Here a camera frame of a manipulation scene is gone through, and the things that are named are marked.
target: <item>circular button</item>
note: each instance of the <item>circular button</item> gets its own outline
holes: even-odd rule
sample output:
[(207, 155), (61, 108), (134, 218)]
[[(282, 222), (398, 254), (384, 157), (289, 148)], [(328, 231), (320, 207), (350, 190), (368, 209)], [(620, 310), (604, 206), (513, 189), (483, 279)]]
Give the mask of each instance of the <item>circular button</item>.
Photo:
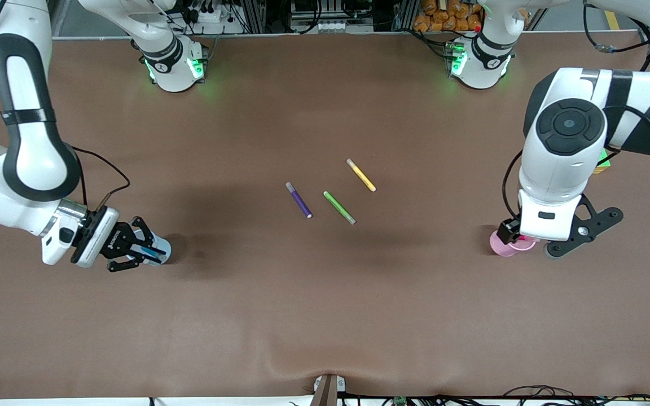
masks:
[(573, 136), (581, 133), (581, 131), (586, 128), (587, 123), (588, 118), (586, 118), (583, 113), (580, 111), (569, 110), (555, 116), (553, 127), (559, 134)]

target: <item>round black button panel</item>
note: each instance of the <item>round black button panel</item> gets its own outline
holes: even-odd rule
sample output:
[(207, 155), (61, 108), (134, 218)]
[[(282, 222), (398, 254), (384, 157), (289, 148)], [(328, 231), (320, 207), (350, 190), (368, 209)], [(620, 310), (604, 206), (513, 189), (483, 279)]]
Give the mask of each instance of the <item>round black button panel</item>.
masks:
[(570, 156), (590, 147), (603, 132), (603, 113), (583, 99), (564, 99), (547, 106), (538, 116), (536, 131), (546, 149)]

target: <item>table surface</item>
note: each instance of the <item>table surface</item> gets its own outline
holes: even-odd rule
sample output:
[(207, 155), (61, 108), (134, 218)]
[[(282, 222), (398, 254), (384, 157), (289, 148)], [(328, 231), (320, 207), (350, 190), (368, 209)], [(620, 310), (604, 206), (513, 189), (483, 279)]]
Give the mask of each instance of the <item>table surface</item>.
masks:
[[(642, 54), (582, 33), (527, 34), (517, 52), (477, 91), (410, 36), (222, 39), (206, 84), (168, 94), (127, 41), (55, 43), (63, 139), (129, 175), (109, 204), (176, 258), (49, 267), (39, 239), (0, 226), (0, 398), (302, 395), (322, 373), (372, 395), (650, 393), (650, 157), (591, 178), (594, 205), (625, 212), (594, 244), (559, 261), (488, 248), (533, 86)], [(82, 160), (91, 201), (121, 183)]]

